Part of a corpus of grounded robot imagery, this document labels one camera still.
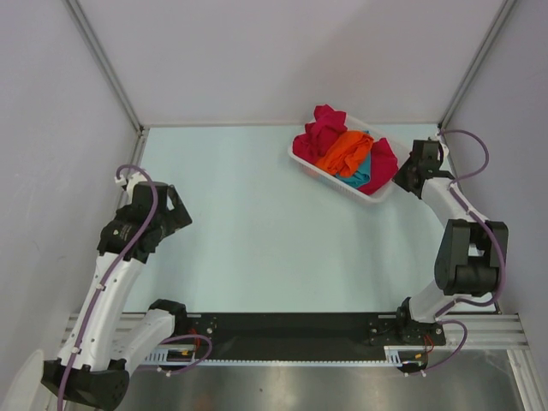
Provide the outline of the white perforated plastic basket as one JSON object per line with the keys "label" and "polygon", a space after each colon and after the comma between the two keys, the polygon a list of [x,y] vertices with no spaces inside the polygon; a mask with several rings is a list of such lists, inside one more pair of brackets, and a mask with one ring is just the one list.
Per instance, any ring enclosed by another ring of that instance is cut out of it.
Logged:
{"label": "white perforated plastic basket", "polygon": [[289,145],[303,170],[366,204],[380,203],[396,184],[410,149],[382,131],[329,105],[314,109],[313,121]]}

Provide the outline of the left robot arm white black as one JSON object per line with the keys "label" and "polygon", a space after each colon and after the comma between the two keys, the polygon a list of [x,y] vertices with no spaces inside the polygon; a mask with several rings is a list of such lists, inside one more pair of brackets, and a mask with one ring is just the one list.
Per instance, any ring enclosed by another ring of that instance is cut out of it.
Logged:
{"label": "left robot arm white black", "polygon": [[56,359],[44,363],[41,383],[58,398],[114,410],[140,363],[164,340],[191,329],[185,305],[159,299],[125,336],[115,338],[129,293],[159,243],[192,223],[175,187],[137,183],[128,205],[101,231],[92,284],[73,330]]}

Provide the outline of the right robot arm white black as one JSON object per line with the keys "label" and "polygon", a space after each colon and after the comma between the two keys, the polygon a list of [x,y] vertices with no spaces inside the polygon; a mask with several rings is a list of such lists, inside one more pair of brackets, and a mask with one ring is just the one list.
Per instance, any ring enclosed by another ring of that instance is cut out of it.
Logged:
{"label": "right robot arm white black", "polygon": [[444,226],[434,262],[434,277],[421,292],[397,308],[395,333],[416,343],[441,329],[441,317],[458,304],[488,307],[502,294],[506,281],[509,229],[481,214],[442,169],[443,145],[416,140],[394,183],[428,205]]}

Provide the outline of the crimson red t shirt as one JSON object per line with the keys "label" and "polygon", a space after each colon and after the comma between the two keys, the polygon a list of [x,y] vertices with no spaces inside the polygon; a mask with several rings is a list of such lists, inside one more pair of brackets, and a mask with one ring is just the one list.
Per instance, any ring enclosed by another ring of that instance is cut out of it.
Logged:
{"label": "crimson red t shirt", "polygon": [[313,121],[304,127],[304,133],[297,135],[292,143],[292,153],[296,157],[316,164],[347,131],[347,113],[335,110],[328,104],[317,105],[313,111]]}

